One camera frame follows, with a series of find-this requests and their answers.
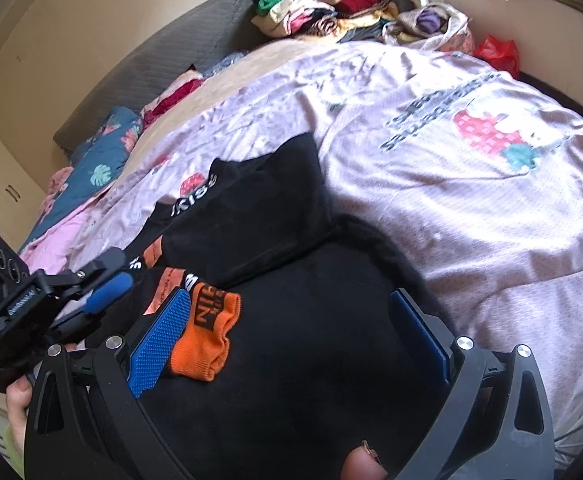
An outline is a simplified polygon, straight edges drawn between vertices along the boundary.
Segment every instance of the fingernail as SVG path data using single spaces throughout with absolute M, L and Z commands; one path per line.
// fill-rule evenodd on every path
M 18 380 L 15 381 L 15 385 L 21 392 L 26 392 L 30 388 L 29 380 L 25 376 L 18 378 Z
M 380 457 L 378 456 L 378 453 L 376 453 L 375 449 L 373 449 L 372 447 L 369 446 L 369 442 L 367 442 L 366 440 L 363 440 L 363 449 L 367 452 L 367 454 L 370 457 L 372 457 L 373 460 L 375 460 L 380 465 L 382 465 L 382 462 L 380 462 Z

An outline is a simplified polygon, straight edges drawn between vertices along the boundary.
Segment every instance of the finger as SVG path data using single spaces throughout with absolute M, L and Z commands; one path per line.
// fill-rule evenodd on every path
M 6 403 L 7 419 L 14 436 L 14 444 L 18 452 L 24 450 L 24 433 L 27 428 L 27 406 L 31 403 L 33 390 L 27 377 L 21 377 L 7 386 Z
M 386 476 L 385 468 L 360 446 L 347 455 L 340 480 L 383 480 Z

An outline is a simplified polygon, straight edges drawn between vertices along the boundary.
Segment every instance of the blue gripper pad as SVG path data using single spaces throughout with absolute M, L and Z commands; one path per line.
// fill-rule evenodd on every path
M 442 326 L 442 322 L 424 314 L 402 289 L 389 295 L 389 319 L 427 385 L 438 391 L 448 389 L 451 383 L 449 355 L 431 330 L 437 327 L 429 327 L 427 323 L 431 319 Z
M 129 359 L 127 384 L 136 399 L 158 382 L 164 364 L 187 325 L 191 296 L 181 288 L 158 311 L 158 319 L 143 337 Z

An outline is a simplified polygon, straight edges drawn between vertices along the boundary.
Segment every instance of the camera lens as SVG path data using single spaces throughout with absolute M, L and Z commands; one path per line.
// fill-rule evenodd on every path
M 4 270 L 4 268 L 7 266 L 7 260 L 4 257 L 4 253 L 2 252 L 2 249 L 0 249 L 0 269 Z
M 13 260 L 9 260 L 7 262 L 7 270 L 11 279 L 16 283 L 20 283 L 20 269 L 18 269 L 18 264 Z

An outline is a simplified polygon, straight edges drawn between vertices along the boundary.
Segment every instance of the green strawberry leaf print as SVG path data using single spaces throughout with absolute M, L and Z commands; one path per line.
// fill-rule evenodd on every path
M 520 171 L 525 167 L 533 170 L 539 157 L 538 150 L 529 144 L 510 144 L 500 154 L 507 159 L 514 171 Z
M 104 186 L 111 180 L 111 168 L 105 166 L 104 164 L 99 164 L 95 167 L 94 173 L 92 173 L 91 183 L 92 186 Z

